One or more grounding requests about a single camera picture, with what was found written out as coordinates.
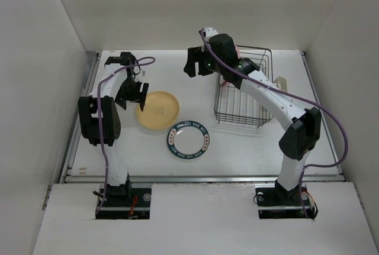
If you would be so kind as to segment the tan plate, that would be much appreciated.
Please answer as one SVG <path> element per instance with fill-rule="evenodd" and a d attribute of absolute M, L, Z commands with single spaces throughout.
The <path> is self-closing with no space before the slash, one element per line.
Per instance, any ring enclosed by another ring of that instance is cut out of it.
<path fill-rule="evenodd" d="M 143 110 L 136 108 L 136 118 L 145 128 L 161 130 L 174 125 L 179 111 L 176 97 L 169 92 L 155 91 L 147 94 Z"/>

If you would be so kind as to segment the green rimmed lettered plate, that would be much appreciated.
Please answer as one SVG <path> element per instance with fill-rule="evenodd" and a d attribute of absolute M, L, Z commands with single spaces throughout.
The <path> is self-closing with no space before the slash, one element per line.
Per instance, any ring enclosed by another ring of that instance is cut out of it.
<path fill-rule="evenodd" d="M 201 157 L 210 145 L 210 133 L 201 123 L 186 120 L 173 125 L 166 137 L 169 152 L 184 162 Z"/>

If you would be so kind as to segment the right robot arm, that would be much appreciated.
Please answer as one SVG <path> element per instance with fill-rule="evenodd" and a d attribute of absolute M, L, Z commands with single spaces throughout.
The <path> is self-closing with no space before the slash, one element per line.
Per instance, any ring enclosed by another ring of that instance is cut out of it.
<path fill-rule="evenodd" d="M 220 74 L 280 123 L 284 130 L 279 140 L 283 160 L 274 196 L 279 203 L 288 204 L 296 197 L 308 155 L 320 138 L 320 111 L 296 103 L 266 77 L 258 64 L 240 57 L 231 36 L 212 28 L 203 28 L 199 34 L 204 44 L 188 49 L 184 72 L 191 78 Z"/>

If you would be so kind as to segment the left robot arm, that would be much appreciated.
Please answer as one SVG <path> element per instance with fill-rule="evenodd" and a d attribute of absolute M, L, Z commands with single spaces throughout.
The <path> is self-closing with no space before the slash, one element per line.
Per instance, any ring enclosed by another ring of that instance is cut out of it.
<path fill-rule="evenodd" d="M 144 109 L 149 85 L 137 81 L 134 70 L 154 61 L 151 57 L 137 59 L 131 52 L 110 56 L 97 87 L 78 99 L 81 134 L 91 145 L 99 147 L 104 157 L 104 188 L 96 193 L 101 202 L 114 200 L 124 206 L 132 200 L 129 174 L 115 144 L 121 136 L 117 108 L 125 110 L 131 102 L 136 103 L 138 109 Z"/>

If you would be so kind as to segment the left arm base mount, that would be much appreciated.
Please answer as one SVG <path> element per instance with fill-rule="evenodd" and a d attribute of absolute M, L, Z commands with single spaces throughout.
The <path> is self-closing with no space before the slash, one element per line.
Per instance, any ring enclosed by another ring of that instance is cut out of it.
<path fill-rule="evenodd" d="M 107 196 L 101 207 L 101 199 L 95 209 L 96 220 L 149 220 L 151 188 L 132 188 L 127 196 Z"/>

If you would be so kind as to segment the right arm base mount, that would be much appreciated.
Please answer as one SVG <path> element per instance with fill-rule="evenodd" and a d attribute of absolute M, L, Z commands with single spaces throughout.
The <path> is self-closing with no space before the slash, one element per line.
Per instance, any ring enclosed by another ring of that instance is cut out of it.
<path fill-rule="evenodd" d="M 256 186 L 253 201 L 257 204 L 260 220 L 314 220 L 319 213 L 317 204 L 305 186 L 301 188 L 301 193 L 296 190 L 289 197 L 281 195 L 275 187 Z"/>

